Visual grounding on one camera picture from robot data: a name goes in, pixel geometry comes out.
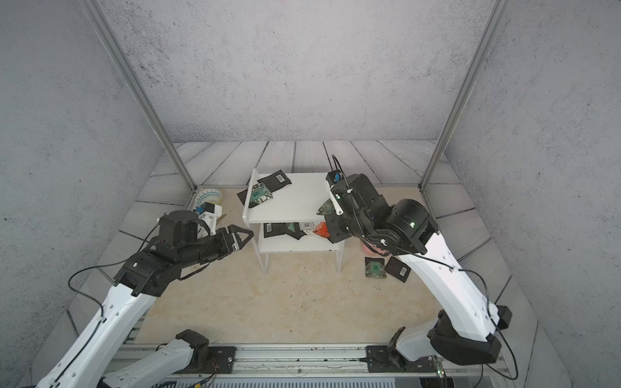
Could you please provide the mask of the green label tea bag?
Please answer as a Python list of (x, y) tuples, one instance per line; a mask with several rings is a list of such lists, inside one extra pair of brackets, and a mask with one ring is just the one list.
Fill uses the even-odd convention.
[(387, 277), (384, 258), (365, 258), (365, 276), (372, 279), (385, 279)]
[(248, 202), (248, 208), (252, 209), (261, 205), (268, 200), (273, 199), (272, 192), (268, 189), (268, 187), (264, 183), (257, 183), (252, 186), (252, 192), (250, 195), (250, 199), (247, 200), (248, 190), (243, 190), (237, 194), (237, 197), (242, 202), (243, 205), (246, 205)]

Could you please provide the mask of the black barcode tea bag top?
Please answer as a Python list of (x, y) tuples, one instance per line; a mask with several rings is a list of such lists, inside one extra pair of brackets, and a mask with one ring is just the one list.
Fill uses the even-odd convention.
[(268, 190), (270, 190), (270, 192), (276, 192), (292, 184), (289, 177), (282, 170), (276, 171), (269, 176), (258, 179), (257, 183), (263, 184)]

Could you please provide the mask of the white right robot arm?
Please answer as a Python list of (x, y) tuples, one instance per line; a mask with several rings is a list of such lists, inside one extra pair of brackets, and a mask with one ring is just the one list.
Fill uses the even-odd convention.
[(376, 253), (393, 255), (441, 305), (437, 318), (401, 328), (393, 336), (389, 361), (394, 367), (402, 369), (406, 362), (428, 356), (456, 365), (497, 362), (511, 311), (492, 303), (488, 288), (475, 285), (475, 271), (461, 267), (422, 204), (404, 199), (390, 206), (383, 197), (358, 204), (351, 196), (331, 202), (335, 209), (325, 217), (331, 237), (356, 237)]

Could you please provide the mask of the black barcode tea bag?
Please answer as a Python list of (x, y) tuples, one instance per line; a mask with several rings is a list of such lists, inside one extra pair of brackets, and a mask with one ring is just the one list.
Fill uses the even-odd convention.
[(388, 260), (385, 266), (385, 271), (387, 274), (393, 276), (398, 281), (405, 283), (409, 278), (410, 272), (412, 270), (404, 262), (393, 256)]
[(276, 192), (292, 184), (289, 177), (282, 170), (276, 171), (269, 176), (258, 179), (257, 183), (263, 184), (268, 190), (270, 190), (270, 192)]

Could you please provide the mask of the green tea bag under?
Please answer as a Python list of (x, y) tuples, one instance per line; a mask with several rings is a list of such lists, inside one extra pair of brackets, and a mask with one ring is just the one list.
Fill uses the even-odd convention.
[(320, 206), (320, 208), (316, 212), (316, 214), (319, 216), (326, 216), (332, 213), (336, 213), (336, 210), (330, 199), (323, 202), (323, 204)]

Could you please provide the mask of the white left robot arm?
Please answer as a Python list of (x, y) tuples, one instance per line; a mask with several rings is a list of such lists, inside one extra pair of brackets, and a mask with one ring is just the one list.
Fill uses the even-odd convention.
[(155, 304), (182, 271), (208, 266), (242, 250), (251, 230), (236, 225), (216, 228), (192, 210), (161, 216), (147, 241), (122, 260), (113, 285), (98, 310), (62, 359), (39, 382), (39, 387), (151, 387), (176, 372), (217, 373), (209, 361), (209, 341), (185, 330), (130, 367), (105, 370), (134, 324)]

